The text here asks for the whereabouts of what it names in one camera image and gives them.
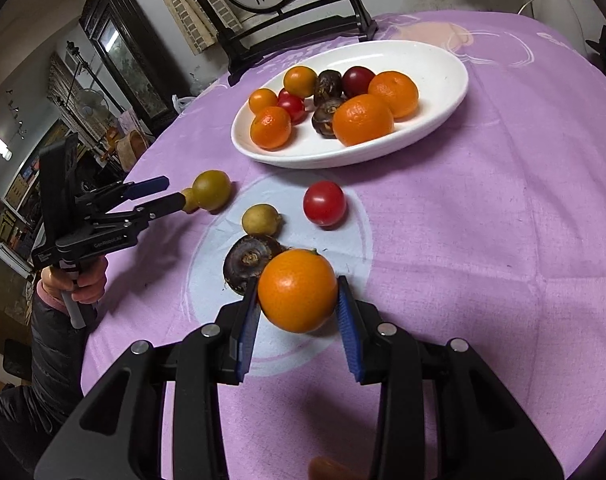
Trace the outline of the black jacket forearm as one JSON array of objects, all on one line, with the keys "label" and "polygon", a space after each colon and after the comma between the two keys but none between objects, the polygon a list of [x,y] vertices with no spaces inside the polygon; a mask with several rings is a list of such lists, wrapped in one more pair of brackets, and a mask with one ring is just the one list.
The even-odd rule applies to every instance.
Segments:
[{"label": "black jacket forearm", "polygon": [[31,479],[42,454],[82,400],[88,330],[76,330],[61,301],[36,292],[32,383],[0,392],[0,479]]}]

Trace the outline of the person's left hand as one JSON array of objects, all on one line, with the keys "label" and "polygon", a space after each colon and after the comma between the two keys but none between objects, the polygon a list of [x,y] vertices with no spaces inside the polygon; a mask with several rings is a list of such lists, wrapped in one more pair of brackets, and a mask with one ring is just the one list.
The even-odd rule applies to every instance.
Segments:
[{"label": "person's left hand", "polygon": [[65,306],[62,292],[68,292],[79,304],[93,304],[104,294],[106,269],[108,269],[108,260],[105,256],[99,257],[77,278],[71,278],[71,275],[63,270],[48,266],[41,271],[37,295],[49,307],[58,310]]}]

